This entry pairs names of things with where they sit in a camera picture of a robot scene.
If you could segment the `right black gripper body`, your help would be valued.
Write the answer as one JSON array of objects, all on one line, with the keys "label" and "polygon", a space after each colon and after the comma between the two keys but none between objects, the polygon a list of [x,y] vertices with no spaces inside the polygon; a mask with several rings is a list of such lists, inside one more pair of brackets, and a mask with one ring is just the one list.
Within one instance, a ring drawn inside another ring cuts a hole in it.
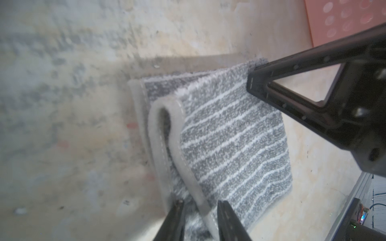
[{"label": "right black gripper body", "polygon": [[386,66],[342,63],[326,96],[328,134],[349,150],[362,171],[386,175]]}]

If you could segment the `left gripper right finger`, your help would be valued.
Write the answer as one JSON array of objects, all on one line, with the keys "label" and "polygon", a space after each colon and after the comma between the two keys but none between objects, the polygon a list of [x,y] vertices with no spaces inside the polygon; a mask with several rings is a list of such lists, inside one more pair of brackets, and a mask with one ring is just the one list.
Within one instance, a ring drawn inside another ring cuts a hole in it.
[{"label": "left gripper right finger", "polygon": [[228,201],[218,201],[217,217],[220,241],[252,241]]}]

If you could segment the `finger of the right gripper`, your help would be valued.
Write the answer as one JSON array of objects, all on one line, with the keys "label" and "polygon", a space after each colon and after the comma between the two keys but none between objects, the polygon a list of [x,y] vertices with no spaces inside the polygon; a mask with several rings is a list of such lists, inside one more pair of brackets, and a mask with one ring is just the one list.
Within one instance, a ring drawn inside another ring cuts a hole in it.
[{"label": "finger of the right gripper", "polygon": [[340,65],[352,61],[386,66],[385,24],[256,67],[247,91],[343,149],[328,134],[333,119],[325,100]]}]

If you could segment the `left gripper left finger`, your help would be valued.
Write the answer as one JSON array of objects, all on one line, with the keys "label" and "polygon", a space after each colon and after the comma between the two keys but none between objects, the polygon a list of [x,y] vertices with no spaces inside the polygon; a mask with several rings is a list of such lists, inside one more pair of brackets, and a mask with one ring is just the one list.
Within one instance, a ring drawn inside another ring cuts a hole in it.
[{"label": "left gripper left finger", "polygon": [[185,237],[186,205],[176,200],[153,241],[183,241]]}]

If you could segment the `pink plastic basket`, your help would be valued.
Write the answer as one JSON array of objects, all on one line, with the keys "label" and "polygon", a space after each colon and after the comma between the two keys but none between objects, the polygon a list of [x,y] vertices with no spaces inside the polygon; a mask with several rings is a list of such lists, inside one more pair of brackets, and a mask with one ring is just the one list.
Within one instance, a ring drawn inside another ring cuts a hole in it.
[{"label": "pink plastic basket", "polygon": [[308,0],[305,6],[314,47],[386,22],[384,0]]}]

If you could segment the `grey striped square dishcloth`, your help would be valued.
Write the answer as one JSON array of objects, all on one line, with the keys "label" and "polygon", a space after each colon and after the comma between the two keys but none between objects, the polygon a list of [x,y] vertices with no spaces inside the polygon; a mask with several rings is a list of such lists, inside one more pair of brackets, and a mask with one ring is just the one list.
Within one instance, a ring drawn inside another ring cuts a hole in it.
[{"label": "grey striped square dishcloth", "polygon": [[281,112],[247,92],[265,59],[129,81],[165,211],[182,200],[186,241],[217,241],[217,203],[246,230],[292,189]]}]

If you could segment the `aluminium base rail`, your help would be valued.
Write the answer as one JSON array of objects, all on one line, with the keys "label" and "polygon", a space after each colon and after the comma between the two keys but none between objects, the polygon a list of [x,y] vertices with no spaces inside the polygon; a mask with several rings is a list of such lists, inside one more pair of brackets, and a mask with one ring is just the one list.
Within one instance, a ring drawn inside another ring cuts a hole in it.
[{"label": "aluminium base rail", "polygon": [[334,222],[327,241],[386,239],[386,179],[362,173]]}]

